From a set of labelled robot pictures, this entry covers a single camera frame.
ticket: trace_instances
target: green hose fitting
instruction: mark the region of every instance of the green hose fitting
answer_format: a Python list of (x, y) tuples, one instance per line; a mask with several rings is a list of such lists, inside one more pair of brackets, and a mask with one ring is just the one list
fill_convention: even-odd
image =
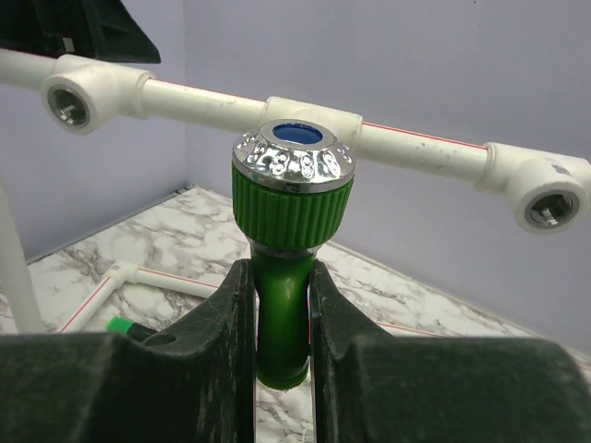
[(308, 280), (337, 232), (353, 185), (353, 152), (326, 128), (271, 121), (234, 145), (237, 225), (250, 241), (259, 294), (259, 380), (290, 389), (308, 373)]

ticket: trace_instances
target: green spray nozzle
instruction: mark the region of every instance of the green spray nozzle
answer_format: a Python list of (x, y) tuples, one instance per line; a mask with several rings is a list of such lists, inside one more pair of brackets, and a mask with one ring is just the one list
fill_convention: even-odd
[(234, 215), (259, 294), (257, 373), (271, 388), (306, 378), (309, 273), (341, 224), (354, 170), (348, 147), (299, 120), (269, 122), (234, 145)]

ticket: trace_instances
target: white plastic pipe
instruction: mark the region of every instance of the white plastic pipe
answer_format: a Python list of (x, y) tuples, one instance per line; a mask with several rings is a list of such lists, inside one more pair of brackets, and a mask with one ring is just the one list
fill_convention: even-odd
[(364, 122), (356, 156), (475, 184), (485, 173), (488, 150), (484, 146)]
[(145, 115), (238, 133), (259, 126), (265, 107), (265, 102), (154, 79), (146, 82), (140, 96)]
[(60, 332), (77, 332), (82, 330), (90, 321), (92, 316), (106, 302), (119, 284), (116, 279), (105, 277), (98, 284), (96, 289), (90, 294), (89, 298), (76, 310), (66, 323), (59, 329)]
[(138, 283), (154, 286), (156, 288), (165, 289), (168, 291), (176, 291), (178, 293), (187, 293), (194, 297), (207, 298), (212, 295), (218, 288), (214, 284), (204, 283), (180, 277), (166, 272), (160, 272), (154, 269), (139, 268), (137, 274)]
[(0, 49), (0, 84), (41, 90), (54, 67), (53, 58)]
[(154, 269), (141, 268), (133, 263), (117, 261), (107, 270), (104, 278), (97, 285), (76, 312), (59, 329), (60, 332), (76, 332), (82, 330), (97, 313), (102, 305), (109, 299), (113, 291), (123, 284), (145, 284), (169, 291), (186, 293), (196, 297), (207, 298), (212, 295), (218, 286), (181, 277)]
[(18, 332), (44, 332), (8, 195), (0, 177), (0, 290), (8, 301)]

